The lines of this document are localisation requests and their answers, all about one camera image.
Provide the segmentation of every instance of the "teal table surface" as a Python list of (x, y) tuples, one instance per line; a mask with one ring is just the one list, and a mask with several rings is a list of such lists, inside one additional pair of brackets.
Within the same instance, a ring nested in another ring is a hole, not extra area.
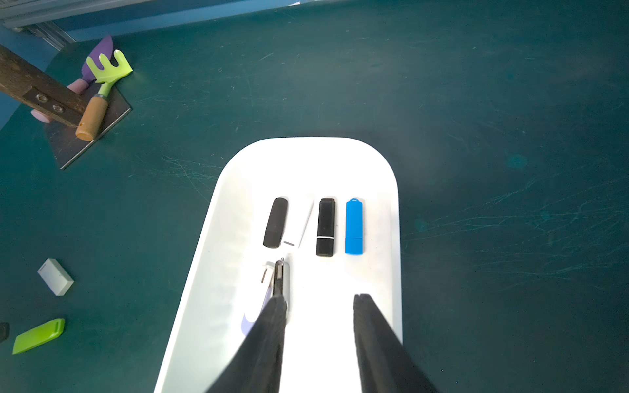
[(151, 392), (221, 169), (345, 136), (396, 175), (404, 347), (442, 392), (629, 391), (628, 11), (322, 2), (116, 37), (133, 111), (67, 170), (29, 108), (0, 131), (0, 390)]

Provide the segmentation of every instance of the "wooden handle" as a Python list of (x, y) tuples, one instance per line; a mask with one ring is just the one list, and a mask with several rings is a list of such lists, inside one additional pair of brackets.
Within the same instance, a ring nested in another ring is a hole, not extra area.
[(77, 127), (77, 138), (86, 142), (94, 140), (101, 130), (101, 123), (107, 111), (107, 100), (100, 96), (94, 96), (89, 100), (81, 122)]
[[(87, 104), (85, 98), (66, 89), (61, 83), (2, 45), (0, 45), (0, 91), (68, 127), (76, 127), (79, 124), (79, 116), (85, 111)], [(41, 96), (37, 98), (37, 94), (54, 99), (67, 111), (59, 113), (50, 107), (43, 107), (42, 100), (45, 99)]]

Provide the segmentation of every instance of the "green block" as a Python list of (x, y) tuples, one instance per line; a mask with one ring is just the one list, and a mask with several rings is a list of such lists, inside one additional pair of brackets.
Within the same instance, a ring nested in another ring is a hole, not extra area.
[(57, 318), (32, 328), (15, 338), (13, 355), (33, 349), (54, 340), (64, 332), (65, 319)]

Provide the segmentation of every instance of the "white block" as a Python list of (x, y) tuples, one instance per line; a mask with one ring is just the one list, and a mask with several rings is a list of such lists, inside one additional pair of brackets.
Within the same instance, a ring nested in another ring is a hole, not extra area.
[(70, 275), (59, 265), (56, 259), (48, 258), (37, 270), (48, 287), (57, 296), (63, 296), (74, 283)]

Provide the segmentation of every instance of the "pink handle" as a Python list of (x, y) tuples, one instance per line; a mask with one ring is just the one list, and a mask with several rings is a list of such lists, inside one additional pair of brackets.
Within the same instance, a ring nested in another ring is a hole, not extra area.
[[(74, 91), (76, 94), (81, 94), (89, 87), (89, 83), (87, 83), (81, 78), (78, 78), (77, 80), (69, 84), (67, 87), (68, 89)], [(37, 120), (42, 121), (44, 123), (50, 123), (52, 121), (52, 118), (49, 118), (45, 114), (39, 112), (37, 109), (33, 109), (31, 111), (31, 114)]]

